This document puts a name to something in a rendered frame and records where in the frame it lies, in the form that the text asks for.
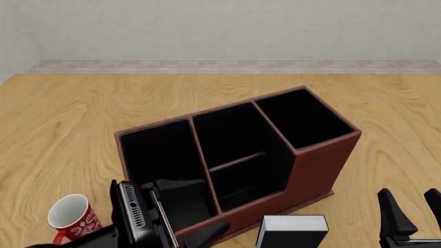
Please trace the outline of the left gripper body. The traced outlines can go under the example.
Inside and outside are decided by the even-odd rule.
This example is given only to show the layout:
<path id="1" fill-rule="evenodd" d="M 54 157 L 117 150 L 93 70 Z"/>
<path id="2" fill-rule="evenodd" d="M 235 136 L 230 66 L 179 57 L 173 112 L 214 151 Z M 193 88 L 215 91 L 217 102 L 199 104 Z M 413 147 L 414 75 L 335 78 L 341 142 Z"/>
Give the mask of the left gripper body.
<path id="1" fill-rule="evenodd" d="M 110 198 L 118 248 L 180 248 L 155 183 L 113 180 Z"/>

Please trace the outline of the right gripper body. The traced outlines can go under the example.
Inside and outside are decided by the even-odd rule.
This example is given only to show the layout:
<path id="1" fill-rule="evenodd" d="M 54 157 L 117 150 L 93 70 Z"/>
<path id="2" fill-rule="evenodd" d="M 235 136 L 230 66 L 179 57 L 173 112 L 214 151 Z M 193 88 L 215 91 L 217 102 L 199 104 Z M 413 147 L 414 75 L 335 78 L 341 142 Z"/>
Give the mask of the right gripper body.
<path id="1" fill-rule="evenodd" d="M 380 248 L 441 248 L 441 238 L 412 239 L 408 235 L 380 235 Z"/>

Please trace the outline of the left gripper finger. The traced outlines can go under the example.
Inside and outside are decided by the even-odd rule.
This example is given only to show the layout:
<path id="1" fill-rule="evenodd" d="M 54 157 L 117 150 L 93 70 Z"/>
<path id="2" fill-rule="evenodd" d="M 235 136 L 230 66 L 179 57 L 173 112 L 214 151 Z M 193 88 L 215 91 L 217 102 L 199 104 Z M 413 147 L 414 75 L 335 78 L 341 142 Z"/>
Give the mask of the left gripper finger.
<path id="1" fill-rule="evenodd" d="M 205 200 L 206 182 L 204 179 L 194 180 L 166 180 L 158 179 L 155 182 L 159 200 Z"/>
<path id="2" fill-rule="evenodd" d="M 224 233 L 228 231 L 229 223 L 219 220 L 202 229 L 198 229 L 181 239 L 180 248 L 210 248 Z"/>

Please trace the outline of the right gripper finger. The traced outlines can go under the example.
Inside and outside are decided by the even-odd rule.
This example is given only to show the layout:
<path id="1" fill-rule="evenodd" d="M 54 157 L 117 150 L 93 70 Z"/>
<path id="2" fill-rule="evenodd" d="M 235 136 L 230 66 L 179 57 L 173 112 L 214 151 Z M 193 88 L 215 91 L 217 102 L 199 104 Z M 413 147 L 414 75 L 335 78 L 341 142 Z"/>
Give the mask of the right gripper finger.
<path id="1" fill-rule="evenodd" d="M 424 198 L 433 212 L 437 223 L 441 223 L 441 192 L 432 188 L 424 193 Z"/>
<path id="2" fill-rule="evenodd" d="M 380 206 L 380 237 L 409 237 L 418 228 L 407 218 L 387 188 L 378 192 Z"/>

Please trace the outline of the black book with white pages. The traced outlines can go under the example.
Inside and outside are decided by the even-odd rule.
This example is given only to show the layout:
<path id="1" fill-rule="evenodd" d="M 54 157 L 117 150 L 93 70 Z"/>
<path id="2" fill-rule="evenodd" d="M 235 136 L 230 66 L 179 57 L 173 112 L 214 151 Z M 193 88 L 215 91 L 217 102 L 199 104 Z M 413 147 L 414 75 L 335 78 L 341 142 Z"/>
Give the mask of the black book with white pages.
<path id="1" fill-rule="evenodd" d="M 323 215 L 263 216 L 256 248 L 318 248 L 328 231 Z"/>

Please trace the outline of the red-brown desk caddy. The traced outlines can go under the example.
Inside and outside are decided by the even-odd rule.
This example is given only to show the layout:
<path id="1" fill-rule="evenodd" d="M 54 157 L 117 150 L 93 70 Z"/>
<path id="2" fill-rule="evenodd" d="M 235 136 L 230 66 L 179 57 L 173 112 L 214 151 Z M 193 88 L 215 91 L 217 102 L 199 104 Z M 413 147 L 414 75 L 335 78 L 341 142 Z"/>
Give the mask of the red-brown desk caddy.
<path id="1" fill-rule="evenodd" d="M 115 134 L 125 178 L 191 181 L 160 197 L 176 238 L 222 239 L 332 195 L 361 131 L 301 86 Z"/>

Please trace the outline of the red mug with white pattern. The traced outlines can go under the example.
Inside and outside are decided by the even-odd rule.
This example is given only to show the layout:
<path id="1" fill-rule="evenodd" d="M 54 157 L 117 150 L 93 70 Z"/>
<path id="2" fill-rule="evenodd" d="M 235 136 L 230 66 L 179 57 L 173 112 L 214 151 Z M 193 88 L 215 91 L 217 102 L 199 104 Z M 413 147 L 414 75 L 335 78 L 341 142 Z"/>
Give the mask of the red mug with white pattern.
<path id="1" fill-rule="evenodd" d="M 48 224 L 57 230 L 52 243 L 60 245 L 84 237 L 102 228 L 88 198 L 82 194 L 70 194 L 58 200 L 48 212 Z"/>

